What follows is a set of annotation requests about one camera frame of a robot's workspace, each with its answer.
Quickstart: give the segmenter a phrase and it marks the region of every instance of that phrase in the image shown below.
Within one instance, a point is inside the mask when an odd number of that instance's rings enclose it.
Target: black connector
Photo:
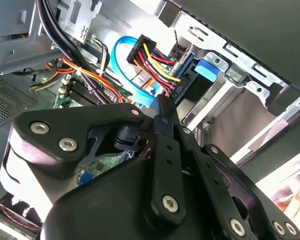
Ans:
[[[131,52],[129,53],[128,57],[126,58],[128,63],[136,65],[134,63],[134,59],[136,59],[137,56],[139,56],[138,52],[144,48],[144,44],[146,44],[150,53],[152,53],[155,50],[157,45],[155,41],[152,41],[150,38],[141,35],[134,47],[132,48]]]

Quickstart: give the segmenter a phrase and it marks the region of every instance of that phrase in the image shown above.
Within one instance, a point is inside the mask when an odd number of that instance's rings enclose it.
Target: ventilation grille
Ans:
[[[201,139],[201,136],[202,136],[202,130],[200,128],[195,128],[193,130],[193,135],[196,139],[196,142],[198,143],[199,146],[201,146],[201,142],[202,142],[202,139]]]
[[[37,101],[19,89],[0,80],[0,122],[23,111],[25,107],[36,104]]]

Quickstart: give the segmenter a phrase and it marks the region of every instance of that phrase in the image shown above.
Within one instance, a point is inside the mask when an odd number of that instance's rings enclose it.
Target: green circuit board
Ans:
[[[129,156],[126,154],[126,152],[123,152],[118,153],[116,156],[104,156],[94,162],[81,166],[77,173],[77,184],[82,185],[86,183],[86,180],[83,180],[83,176],[88,174],[89,178],[95,178],[114,168],[128,158]]]

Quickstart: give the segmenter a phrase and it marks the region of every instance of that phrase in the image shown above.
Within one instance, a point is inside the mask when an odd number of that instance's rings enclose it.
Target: blue drive latch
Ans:
[[[201,76],[205,77],[211,82],[215,82],[218,79],[218,74],[220,70],[213,66],[211,63],[208,61],[201,59],[197,66],[194,69],[198,74]]]

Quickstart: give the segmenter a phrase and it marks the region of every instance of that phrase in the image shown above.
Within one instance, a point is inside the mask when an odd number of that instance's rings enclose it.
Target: cable tie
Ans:
[[[81,70],[82,70],[82,67],[78,67],[78,69],[76,70],[76,74],[81,76]]]

